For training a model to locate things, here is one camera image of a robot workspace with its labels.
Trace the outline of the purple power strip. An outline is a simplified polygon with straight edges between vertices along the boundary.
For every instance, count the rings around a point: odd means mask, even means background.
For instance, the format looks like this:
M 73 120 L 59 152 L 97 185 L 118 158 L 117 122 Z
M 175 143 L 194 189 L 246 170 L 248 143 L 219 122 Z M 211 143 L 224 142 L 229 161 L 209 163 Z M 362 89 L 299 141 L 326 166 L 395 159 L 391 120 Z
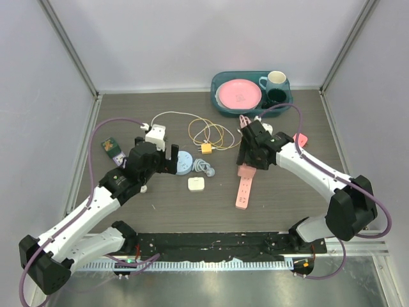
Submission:
M 127 156 L 123 152 L 120 152 L 118 155 L 115 155 L 112 160 L 118 167 L 124 168 L 126 165 Z

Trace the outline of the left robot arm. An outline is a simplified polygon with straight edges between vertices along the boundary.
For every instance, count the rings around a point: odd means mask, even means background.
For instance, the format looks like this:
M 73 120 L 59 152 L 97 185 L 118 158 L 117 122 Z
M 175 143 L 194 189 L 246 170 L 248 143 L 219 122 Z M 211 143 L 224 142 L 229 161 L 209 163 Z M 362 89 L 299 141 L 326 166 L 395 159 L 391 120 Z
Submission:
M 165 148 L 142 137 L 136 138 L 122 165 L 108 171 L 81 205 L 39 237 L 26 235 L 19 242 L 24 274 L 45 295 L 51 295 L 88 262 L 111 253 L 131 254 L 137 246 L 137 233 L 123 221 L 114 222 L 91 238 L 85 235 L 139 194 L 154 174 L 176 174 L 178 152 L 179 146 L 171 145 L 168 159 Z

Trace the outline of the pink cube socket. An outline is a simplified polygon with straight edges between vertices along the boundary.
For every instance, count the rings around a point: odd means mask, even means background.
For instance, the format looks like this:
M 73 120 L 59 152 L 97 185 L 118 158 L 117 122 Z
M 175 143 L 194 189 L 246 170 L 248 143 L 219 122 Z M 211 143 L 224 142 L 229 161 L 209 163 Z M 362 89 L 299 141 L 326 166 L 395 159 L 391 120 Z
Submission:
M 256 173 L 256 168 L 248 166 L 246 164 L 240 165 L 238 167 L 238 176 L 242 178 L 252 179 Z

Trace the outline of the dark green cube socket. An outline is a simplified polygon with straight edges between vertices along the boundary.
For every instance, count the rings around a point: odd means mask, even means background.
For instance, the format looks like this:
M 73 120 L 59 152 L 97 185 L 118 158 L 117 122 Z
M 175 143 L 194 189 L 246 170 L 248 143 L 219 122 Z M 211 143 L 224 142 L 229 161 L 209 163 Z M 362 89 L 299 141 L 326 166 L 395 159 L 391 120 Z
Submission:
M 110 159 L 115 158 L 121 153 L 121 148 L 114 138 L 107 138 L 101 142 L 101 147 Z

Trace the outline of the pink power strip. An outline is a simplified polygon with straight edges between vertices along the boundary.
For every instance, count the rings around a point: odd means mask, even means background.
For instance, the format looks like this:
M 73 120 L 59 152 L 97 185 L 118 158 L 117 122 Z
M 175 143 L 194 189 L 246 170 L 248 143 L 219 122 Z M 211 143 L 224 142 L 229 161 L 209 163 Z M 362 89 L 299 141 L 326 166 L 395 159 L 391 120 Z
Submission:
M 236 196 L 235 207 L 237 209 L 246 210 L 249 204 L 249 197 L 252 186 L 252 178 L 241 177 Z

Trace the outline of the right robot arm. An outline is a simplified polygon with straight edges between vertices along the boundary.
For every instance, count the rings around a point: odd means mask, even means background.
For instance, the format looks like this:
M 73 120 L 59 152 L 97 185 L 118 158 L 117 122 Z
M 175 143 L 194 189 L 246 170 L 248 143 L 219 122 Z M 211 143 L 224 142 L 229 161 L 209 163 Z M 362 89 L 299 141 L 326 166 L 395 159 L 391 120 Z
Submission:
M 330 168 L 299 148 L 293 137 L 272 134 L 259 120 L 241 127 L 237 165 L 246 174 L 255 169 L 268 170 L 271 165 L 286 169 L 309 184 L 328 201 L 326 214 L 306 217 L 288 231 L 290 248 L 304 252 L 312 242 L 325 237 L 349 241 L 378 215 L 370 181 L 355 178 Z

